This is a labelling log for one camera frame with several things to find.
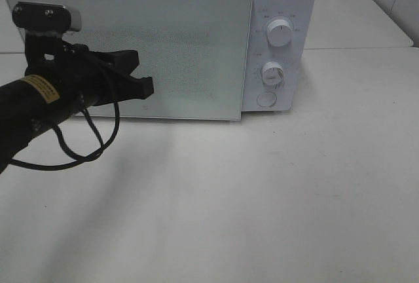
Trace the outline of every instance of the yellow label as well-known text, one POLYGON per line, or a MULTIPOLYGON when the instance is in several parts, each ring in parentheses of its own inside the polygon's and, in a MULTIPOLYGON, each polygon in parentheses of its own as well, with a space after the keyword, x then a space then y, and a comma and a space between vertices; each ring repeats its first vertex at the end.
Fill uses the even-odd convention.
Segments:
POLYGON ((36 88, 47 104, 50 104, 60 98, 60 95, 54 86, 40 75, 28 75, 21 80, 36 88))

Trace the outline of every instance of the microwave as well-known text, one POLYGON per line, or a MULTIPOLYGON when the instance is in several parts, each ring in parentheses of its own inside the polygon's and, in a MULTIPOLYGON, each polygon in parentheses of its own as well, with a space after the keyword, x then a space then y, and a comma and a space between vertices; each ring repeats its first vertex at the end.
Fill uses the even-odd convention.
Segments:
MULTIPOLYGON (((155 93, 120 104, 125 117, 240 120, 243 111, 286 111, 314 0, 7 0, 77 9, 82 29, 64 40, 109 52, 134 49, 134 77, 155 93)), ((111 116, 111 105, 91 107, 111 116)))

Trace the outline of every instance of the microwave door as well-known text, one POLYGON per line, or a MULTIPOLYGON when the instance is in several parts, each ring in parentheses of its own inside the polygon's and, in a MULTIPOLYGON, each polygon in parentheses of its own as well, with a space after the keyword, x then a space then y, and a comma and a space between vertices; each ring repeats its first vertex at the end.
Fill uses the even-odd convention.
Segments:
MULTIPOLYGON (((152 76, 155 93, 122 102, 123 116, 240 119, 252 0, 8 0, 18 1, 77 9, 70 43, 139 52, 134 76, 152 76)), ((112 105, 90 111, 113 115, 112 105)))

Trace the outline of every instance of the white table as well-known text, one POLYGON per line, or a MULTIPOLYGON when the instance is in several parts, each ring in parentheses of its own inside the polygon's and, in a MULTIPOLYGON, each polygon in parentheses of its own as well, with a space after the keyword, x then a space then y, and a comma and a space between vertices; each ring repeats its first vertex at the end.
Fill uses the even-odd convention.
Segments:
MULTIPOLYGON (((96 162, 9 166, 0 282, 417 282, 418 62, 416 48, 306 50, 291 112, 124 119, 96 162)), ((0 67, 3 84, 23 56, 0 67)), ((96 147, 82 119, 62 128, 96 147)), ((18 158, 58 151, 47 133, 18 158)))
MULTIPOLYGON (((5 0, 0 0, 0 53, 23 52, 5 0)), ((316 0, 306 48, 410 47, 412 41, 373 0, 316 0)))

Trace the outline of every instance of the microwave control panel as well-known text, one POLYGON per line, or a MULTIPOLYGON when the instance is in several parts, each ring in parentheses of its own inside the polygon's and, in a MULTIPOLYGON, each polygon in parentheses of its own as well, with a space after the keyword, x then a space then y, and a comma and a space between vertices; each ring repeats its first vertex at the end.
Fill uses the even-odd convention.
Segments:
POLYGON ((314 0, 253 0, 242 111, 286 111, 314 0))

